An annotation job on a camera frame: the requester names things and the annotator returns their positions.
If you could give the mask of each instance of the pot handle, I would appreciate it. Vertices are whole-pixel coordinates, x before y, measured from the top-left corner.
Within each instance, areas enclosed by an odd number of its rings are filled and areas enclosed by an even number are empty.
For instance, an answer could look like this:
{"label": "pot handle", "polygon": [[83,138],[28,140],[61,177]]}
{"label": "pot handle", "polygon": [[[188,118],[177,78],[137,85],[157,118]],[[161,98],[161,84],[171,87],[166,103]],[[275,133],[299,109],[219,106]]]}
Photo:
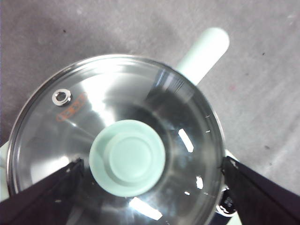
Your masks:
{"label": "pot handle", "polygon": [[218,27],[206,29],[177,65],[177,70],[197,85],[227,51],[229,37]]}
{"label": "pot handle", "polygon": [[8,154],[8,142],[0,148],[0,202],[9,197],[6,184],[6,157]]}

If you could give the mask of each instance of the gray floor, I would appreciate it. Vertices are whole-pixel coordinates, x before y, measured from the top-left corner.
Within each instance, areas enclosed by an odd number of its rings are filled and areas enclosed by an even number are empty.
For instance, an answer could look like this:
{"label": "gray floor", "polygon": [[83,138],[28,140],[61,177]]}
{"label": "gray floor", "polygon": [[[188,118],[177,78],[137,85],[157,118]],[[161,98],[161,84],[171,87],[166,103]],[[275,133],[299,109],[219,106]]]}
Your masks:
{"label": "gray floor", "polygon": [[300,194],[298,0],[3,0],[1,144],[28,97],[62,67],[104,53],[176,66],[210,26],[228,31],[231,46],[199,88],[228,149]]}

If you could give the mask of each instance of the metal rivet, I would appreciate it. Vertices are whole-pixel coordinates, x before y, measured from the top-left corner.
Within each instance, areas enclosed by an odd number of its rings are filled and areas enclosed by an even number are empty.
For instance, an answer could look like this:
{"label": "metal rivet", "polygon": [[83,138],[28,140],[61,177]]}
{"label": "metal rivet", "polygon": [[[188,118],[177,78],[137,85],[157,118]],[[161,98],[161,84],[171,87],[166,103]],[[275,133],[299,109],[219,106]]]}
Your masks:
{"label": "metal rivet", "polygon": [[71,92],[67,89],[58,89],[53,93],[52,101],[57,106],[63,106],[71,101]]}

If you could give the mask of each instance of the glass lid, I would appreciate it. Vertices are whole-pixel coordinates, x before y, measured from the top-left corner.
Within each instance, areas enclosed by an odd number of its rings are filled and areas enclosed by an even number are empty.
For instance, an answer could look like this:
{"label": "glass lid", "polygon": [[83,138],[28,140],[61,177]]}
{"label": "glass lid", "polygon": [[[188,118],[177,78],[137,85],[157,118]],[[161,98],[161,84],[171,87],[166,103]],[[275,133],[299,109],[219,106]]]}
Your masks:
{"label": "glass lid", "polygon": [[205,97],[175,70],[130,55],[93,57],[54,75],[23,108],[10,138],[9,190],[81,158],[70,224],[205,224],[223,185],[222,137]]}

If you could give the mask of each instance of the pot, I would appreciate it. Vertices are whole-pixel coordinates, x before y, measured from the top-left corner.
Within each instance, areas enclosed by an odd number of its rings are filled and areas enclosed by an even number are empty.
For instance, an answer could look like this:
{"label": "pot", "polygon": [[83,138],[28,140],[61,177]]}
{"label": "pot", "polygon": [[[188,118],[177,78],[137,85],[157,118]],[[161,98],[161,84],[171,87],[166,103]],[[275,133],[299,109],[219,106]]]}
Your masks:
{"label": "pot", "polygon": [[176,70],[110,54],[59,71],[14,125],[9,194],[81,158],[73,224],[207,224],[224,184],[225,148],[196,85],[228,46],[228,35],[210,28]]}

